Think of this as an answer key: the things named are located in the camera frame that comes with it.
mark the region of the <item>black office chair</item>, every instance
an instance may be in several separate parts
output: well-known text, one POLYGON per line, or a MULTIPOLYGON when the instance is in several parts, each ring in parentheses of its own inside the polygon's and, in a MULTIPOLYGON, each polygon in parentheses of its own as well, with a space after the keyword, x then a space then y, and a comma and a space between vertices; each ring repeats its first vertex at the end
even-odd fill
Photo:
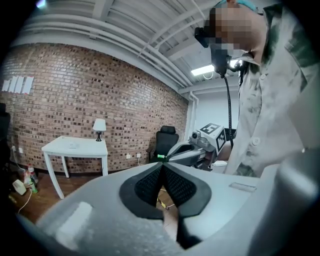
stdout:
POLYGON ((12 182, 19 179, 18 172, 10 169, 11 150, 7 140, 10 119, 10 114, 6 112, 6 104, 0 103, 0 170, 3 185, 6 186, 5 189, 8 193, 15 190, 12 182))
POLYGON ((149 153, 149 163, 164 162, 165 158, 158 158, 158 155, 167 156, 169 150, 178 142, 179 135, 176 134, 176 128, 174 126, 162 126, 160 131, 155 134, 156 144, 153 157, 151 153, 153 147, 150 146, 146 152, 149 153))

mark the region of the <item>white ceiling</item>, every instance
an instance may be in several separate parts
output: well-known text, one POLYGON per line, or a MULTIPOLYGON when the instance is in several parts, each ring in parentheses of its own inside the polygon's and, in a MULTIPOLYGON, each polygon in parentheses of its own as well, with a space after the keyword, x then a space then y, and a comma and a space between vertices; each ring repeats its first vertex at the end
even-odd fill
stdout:
MULTIPOLYGON (((199 86, 208 81, 202 75, 193 76, 191 69, 209 64, 211 54, 194 39, 195 28, 204 23, 198 8, 207 17, 217 2, 47 0, 46 7, 26 22, 16 44, 65 41, 94 50, 105 46, 106 53, 145 70, 175 90, 199 86)), ((252 2, 263 8, 275 1, 252 2)))

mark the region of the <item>wooden floor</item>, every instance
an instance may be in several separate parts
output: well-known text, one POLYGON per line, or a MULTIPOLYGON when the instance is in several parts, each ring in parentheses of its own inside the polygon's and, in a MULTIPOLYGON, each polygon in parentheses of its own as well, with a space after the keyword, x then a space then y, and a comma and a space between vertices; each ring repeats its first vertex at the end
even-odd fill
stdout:
MULTIPOLYGON (((71 192, 80 188, 85 183, 95 179, 96 177, 70 177, 56 176, 56 179, 60 185, 60 188, 66 197, 71 192)), ((50 179, 49 174, 39 173, 39 182, 37 184, 38 193, 33 193, 29 202, 20 211, 20 214, 28 218, 31 222, 35 223, 39 217, 41 217, 51 206, 60 201, 54 185, 50 179)), ((30 190, 24 195, 20 195, 17 192, 10 194, 15 200, 16 211, 22 207, 30 196, 30 190)), ((159 192, 159 199, 166 205, 173 204, 171 198, 165 191, 159 192)), ((163 227, 169 234, 169 236, 176 240, 178 229, 178 210, 175 206, 172 206, 169 210, 163 208, 160 203, 157 203, 157 208, 163 211, 164 223, 163 227)))

